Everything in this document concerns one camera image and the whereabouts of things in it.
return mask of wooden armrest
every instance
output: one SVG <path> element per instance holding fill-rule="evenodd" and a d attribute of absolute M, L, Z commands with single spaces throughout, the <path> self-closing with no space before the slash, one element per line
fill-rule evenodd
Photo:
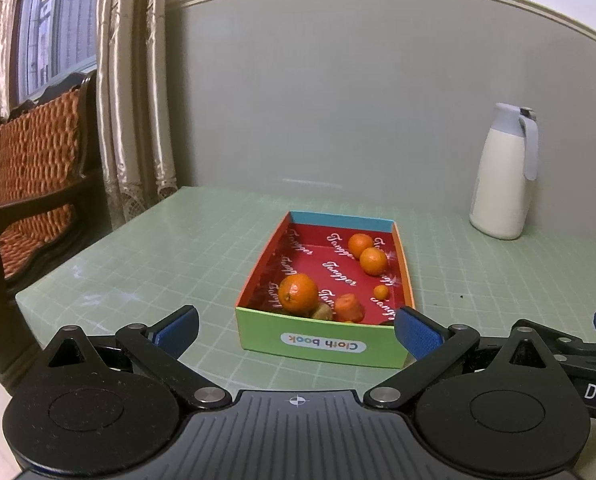
<path fill-rule="evenodd" d="M 102 171 L 97 170 L 49 194 L 0 205 L 0 235 L 9 225 L 18 220 L 52 211 L 73 202 L 81 193 L 91 187 L 101 185 L 101 181 Z"/>

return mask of cardboard box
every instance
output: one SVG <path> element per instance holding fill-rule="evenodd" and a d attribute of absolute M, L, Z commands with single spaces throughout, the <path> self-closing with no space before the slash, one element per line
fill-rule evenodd
<path fill-rule="evenodd" d="M 364 273 L 347 251 L 349 238 L 366 233 L 387 253 L 383 276 Z M 289 274 L 303 272 L 318 285 L 320 300 L 333 306 L 335 298 L 354 293 L 365 307 L 361 323 L 320 321 L 277 314 L 277 289 Z M 373 298 L 383 283 L 390 295 Z M 280 222 L 255 264 L 236 303 L 242 348 L 270 354 L 382 368 L 402 367 L 407 351 L 393 326 L 403 305 L 415 308 L 407 261 L 398 228 L 392 220 L 290 211 Z"/>

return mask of green cutting mat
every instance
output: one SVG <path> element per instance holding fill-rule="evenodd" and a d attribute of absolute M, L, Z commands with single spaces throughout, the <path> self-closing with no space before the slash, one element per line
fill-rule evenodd
<path fill-rule="evenodd" d="M 153 324 L 183 304 L 200 313 L 180 361 L 235 394 L 240 388 L 355 388 L 395 370 L 283 358 L 240 348 L 234 304 L 289 209 L 394 219 L 417 307 L 437 322 L 504 336 L 525 317 L 596 342 L 596 241 L 530 231 L 504 242 L 461 216 L 391 207 L 183 188 L 17 295 L 42 345 L 63 325 L 89 335 Z"/>

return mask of thermos lid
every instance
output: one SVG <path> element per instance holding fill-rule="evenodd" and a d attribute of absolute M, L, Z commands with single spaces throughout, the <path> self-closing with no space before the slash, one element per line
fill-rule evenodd
<path fill-rule="evenodd" d="M 524 130 L 520 126 L 518 119 L 523 114 L 522 110 L 531 110 L 531 108 L 521 108 L 520 106 L 507 105 L 505 103 L 496 103 L 496 118 L 491 127 L 505 134 L 524 137 Z"/>
<path fill-rule="evenodd" d="M 531 119 L 532 121 L 536 120 L 536 112 L 533 108 L 527 108 L 526 106 L 520 107 L 520 115 Z"/>

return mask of orange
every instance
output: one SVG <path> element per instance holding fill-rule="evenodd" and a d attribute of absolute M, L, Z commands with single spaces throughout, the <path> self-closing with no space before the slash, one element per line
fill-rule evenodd
<path fill-rule="evenodd" d="M 318 306 L 318 286 L 306 274 L 291 274 L 280 282 L 278 300 L 294 316 L 306 316 Z"/>
<path fill-rule="evenodd" d="M 387 270 L 389 262 L 384 251 L 375 247 L 365 249 L 360 255 L 360 266 L 370 276 L 380 276 Z"/>
<path fill-rule="evenodd" d="M 360 323 L 364 319 L 364 306 L 355 294 L 343 294 L 334 301 L 335 320 Z"/>
<path fill-rule="evenodd" d="M 364 233 L 356 233 L 355 235 L 351 236 L 347 245 L 349 252 L 353 254 L 353 257 L 356 260 L 358 260 L 363 251 L 369 247 L 373 247 L 373 240 L 371 240 L 369 235 Z"/>
<path fill-rule="evenodd" d="M 384 301 L 389 297 L 389 287 L 387 285 L 378 285 L 373 290 L 373 296 L 378 301 Z"/>

